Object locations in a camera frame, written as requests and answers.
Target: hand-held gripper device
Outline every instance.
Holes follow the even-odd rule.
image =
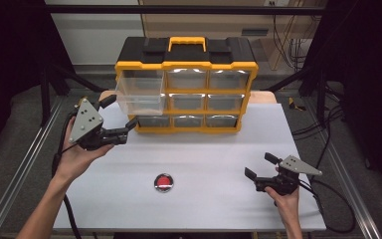
[[[137,117],[130,120],[125,127],[105,129],[102,127],[103,118],[97,111],[115,101],[116,95],[111,95],[93,106],[87,99],[82,99],[70,135],[70,143],[77,143],[86,150],[95,150],[106,144],[126,144],[128,133],[137,125]]]
[[[254,181],[257,191],[265,191],[267,186],[274,189],[280,195],[293,193],[299,186],[299,174],[322,175],[322,172],[311,165],[303,162],[295,156],[288,156],[285,159],[278,158],[271,153],[266,152],[265,159],[272,164],[279,165],[279,174],[272,178],[257,177],[257,175],[245,168],[245,175]]]

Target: gray carpet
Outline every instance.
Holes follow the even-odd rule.
[[[111,82],[105,82],[104,84],[111,85]],[[255,85],[257,85],[257,88],[260,87],[258,82],[255,82]],[[61,125],[65,115],[82,95],[96,97],[96,94],[90,92],[80,92],[65,98],[61,114],[58,116],[53,130],[48,135],[36,162],[33,164],[22,189],[3,222],[0,233],[19,231],[46,190],[50,180],[52,157],[60,138]],[[278,93],[277,99],[284,106],[291,130],[303,128],[313,123],[307,111],[291,110],[288,107],[286,94]],[[300,98],[293,99],[298,106],[303,107],[304,102]],[[41,121],[40,100],[40,89],[33,88],[16,96],[12,101],[11,116],[0,136],[0,198],[39,129]],[[336,103],[332,100],[328,100],[326,103],[326,106],[330,109],[335,105]],[[382,235],[382,175],[380,172],[366,169],[363,160],[364,156],[345,122],[337,119],[332,123],[331,129],[332,143],[337,148],[342,160],[344,160],[345,167],[350,171],[350,175]],[[307,139],[297,140],[295,143],[301,158],[311,165],[315,165],[324,145],[319,134]],[[320,169],[324,172],[324,175],[317,179],[342,192],[336,174],[330,165],[328,155],[324,157]],[[350,214],[342,200],[322,186],[314,185],[313,188],[321,198],[326,224],[336,229],[348,228]],[[309,236],[311,238],[363,238],[363,233],[357,225],[355,230],[349,234],[339,234],[326,230],[312,232]],[[277,235],[275,233],[261,233],[260,238],[277,238]]]

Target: storage box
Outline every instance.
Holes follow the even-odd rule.
[[[246,38],[125,40],[118,102],[139,132],[237,132],[258,73]]]

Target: transparent drawer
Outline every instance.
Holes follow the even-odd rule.
[[[244,95],[208,95],[209,111],[239,111]]]
[[[245,89],[249,71],[210,71],[210,89]]]
[[[117,78],[115,89],[122,112],[127,115],[161,116],[166,108],[162,76],[162,71],[123,71]]]
[[[138,117],[140,127],[169,127],[169,116],[140,116]]]
[[[206,115],[207,127],[235,127],[238,116]]]
[[[206,72],[200,69],[174,69],[167,72],[168,87],[173,89],[206,88]]]
[[[205,94],[169,94],[173,110],[204,110]]]
[[[203,116],[173,116],[175,127],[201,127],[203,125]]]

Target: white table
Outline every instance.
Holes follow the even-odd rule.
[[[122,127],[127,118],[117,104],[100,111],[105,128]],[[285,158],[298,153],[282,106],[249,104],[236,134],[141,134],[130,132],[95,161],[68,191],[80,229],[91,231],[278,231],[284,226],[273,201],[257,192],[244,175],[277,175],[265,152]],[[173,177],[167,193],[153,182],[160,173]],[[307,181],[302,174],[300,179]],[[324,230],[309,192],[300,189],[302,230]],[[65,206],[55,230],[71,230]]]

